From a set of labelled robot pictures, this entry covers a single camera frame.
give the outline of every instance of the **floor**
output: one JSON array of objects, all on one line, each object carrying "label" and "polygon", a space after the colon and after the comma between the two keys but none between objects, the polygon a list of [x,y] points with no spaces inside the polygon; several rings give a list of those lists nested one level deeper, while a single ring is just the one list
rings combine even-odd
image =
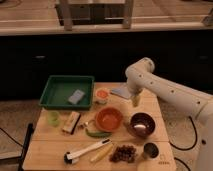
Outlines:
[{"label": "floor", "polygon": [[[159,105],[165,120],[165,125],[170,141],[178,147],[189,147],[194,142],[194,130],[188,117],[184,113],[176,110],[168,103],[159,99]],[[34,126],[39,117],[41,107],[38,106],[38,100],[18,100],[18,101],[0,101],[0,127],[5,129],[12,137],[21,144],[24,142],[25,133],[28,123]],[[196,121],[195,125],[198,131],[198,139],[202,127]],[[193,171],[195,167],[196,157],[198,155],[199,143],[190,151],[179,151],[174,148],[175,157],[183,160]],[[3,132],[0,131],[0,155],[2,153],[19,151],[21,148],[12,142]],[[186,168],[176,162],[177,171],[185,171]],[[0,171],[16,171],[17,165],[0,165]]]}]

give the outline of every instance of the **small bowl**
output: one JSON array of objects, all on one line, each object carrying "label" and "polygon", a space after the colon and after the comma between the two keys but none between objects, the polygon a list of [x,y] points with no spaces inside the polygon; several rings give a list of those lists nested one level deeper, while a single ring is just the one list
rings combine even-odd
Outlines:
[{"label": "small bowl", "polygon": [[134,134],[147,138],[155,130],[155,121],[146,113],[136,113],[131,117],[130,126]]},{"label": "small bowl", "polygon": [[123,120],[122,113],[114,107],[106,107],[95,116],[96,127],[105,132],[116,131]]}]

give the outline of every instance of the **dark bowl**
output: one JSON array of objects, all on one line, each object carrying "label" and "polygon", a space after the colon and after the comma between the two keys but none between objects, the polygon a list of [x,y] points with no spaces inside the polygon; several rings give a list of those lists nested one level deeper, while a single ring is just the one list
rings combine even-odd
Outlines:
[{"label": "dark bowl", "polygon": [[131,117],[130,126],[134,134],[147,138],[155,130],[155,121],[146,113],[136,113]]}]

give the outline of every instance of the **wooden bowl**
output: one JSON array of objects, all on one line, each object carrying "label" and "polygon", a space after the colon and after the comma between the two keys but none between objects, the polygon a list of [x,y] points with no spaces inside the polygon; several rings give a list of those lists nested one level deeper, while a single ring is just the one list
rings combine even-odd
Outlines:
[{"label": "wooden bowl", "polygon": [[155,121],[146,113],[136,113],[131,117],[130,125],[134,133],[142,138],[147,138],[155,130]]},{"label": "wooden bowl", "polygon": [[114,107],[106,107],[95,116],[96,127],[105,132],[116,131],[123,120],[122,113]]}]

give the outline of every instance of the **green plastic tray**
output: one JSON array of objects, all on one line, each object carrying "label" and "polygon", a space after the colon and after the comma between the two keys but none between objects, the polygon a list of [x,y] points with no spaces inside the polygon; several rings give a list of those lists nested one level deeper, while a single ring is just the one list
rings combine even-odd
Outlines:
[{"label": "green plastic tray", "polygon": [[[46,83],[40,106],[46,109],[89,109],[92,105],[93,76],[51,75]],[[82,90],[85,96],[78,104],[68,102],[75,90]]]}]

